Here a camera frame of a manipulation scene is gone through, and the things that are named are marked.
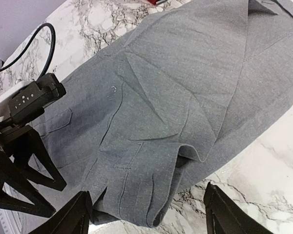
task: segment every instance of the marble table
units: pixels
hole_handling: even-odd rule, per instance
[[[56,29],[57,42],[49,72],[63,80],[100,49],[134,29],[149,14],[168,11],[189,0],[152,6],[143,0],[68,0],[45,21]],[[25,40],[6,61],[24,48]],[[15,80],[37,78],[48,55],[50,33],[42,31],[28,52],[1,73],[0,93]],[[293,234],[293,106],[271,128],[227,165],[174,198],[156,229],[125,221],[90,225],[89,233],[205,234],[203,195],[209,181],[218,185],[248,215],[275,234]]]

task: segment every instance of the marble surface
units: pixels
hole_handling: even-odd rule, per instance
[[[57,33],[56,51],[49,72],[63,80],[100,49],[134,29],[148,14],[168,11],[189,0],[169,0],[152,6],[142,0],[68,0],[45,21]],[[24,48],[28,39],[6,61]],[[43,30],[28,52],[1,73],[0,93],[15,80],[37,78],[48,55],[50,34]],[[156,229],[118,221],[90,225],[89,233],[205,234],[203,195],[211,181],[248,215],[275,234],[293,234],[293,106],[270,129],[217,172],[177,194],[163,223]]]

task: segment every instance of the cable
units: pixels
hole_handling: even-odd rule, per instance
[[[0,72],[8,69],[10,66],[12,66],[14,63],[16,63],[16,61],[19,60],[23,56],[23,54],[26,52],[26,50],[28,49],[28,47],[30,46],[30,44],[35,39],[37,33],[40,32],[40,30],[42,30],[44,27],[48,27],[50,29],[50,31],[51,31],[51,47],[50,47],[50,52],[49,52],[48,59],[47,59],[47,61],[45,63],[45,66],[44,66],[44,68],[43,68],[43,70],[42,70],[42,72],[41,72],[41,74],[40,74],[40,76],[38,78],[40,78],[40,77],[42,77],[43,75],[46,74],[46,72],[47,72],[47,70],[48,70],[48,68],[50,66],[51,60],[53,58],[54,49],[55,49],[55,39],[56,39],[55,38],[55,30],[54,30],[54,27],[50,23],[43,23],[42,25],[40,25],[37,28],[37,30],[34,32],[33,36],[30,38],[29,42],[27,43],[27,45],[25,46],[25,48],[23,49],[23,51],[20,53],[20,55],[17,56],[16,59],[14,59],[9,65],[6,65],[5,67],[2,67],[0,69]]]

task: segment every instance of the cloth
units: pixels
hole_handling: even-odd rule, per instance
[[[293,105],[293,3],[193,0],[150,15],[63,84],[33,126],[68,186],[39,191],[57,209],[90,191],[95,223],[156,227],[177,191]]]

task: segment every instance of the white marble tabletop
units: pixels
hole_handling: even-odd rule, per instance
[[[134,29],[148,14],[168,11],[189,0],[152,6],[143,0],[68,0],[45,21],[56,29],[56,50],[49,72],[63,80],[100,49]],[[6,61],[24,48],[22,43]],[[37,78],[48,55],[50,34],[43,30],[28,52],[1,73],[0,93],[15,80]],[[204,188],[212,181],[248,215],[275,234],[293,234],[293,106],[271,128],[227,165],[204,181],[177,194],[156,229],[125,221],[90,225],[89,233],[205,234]]]

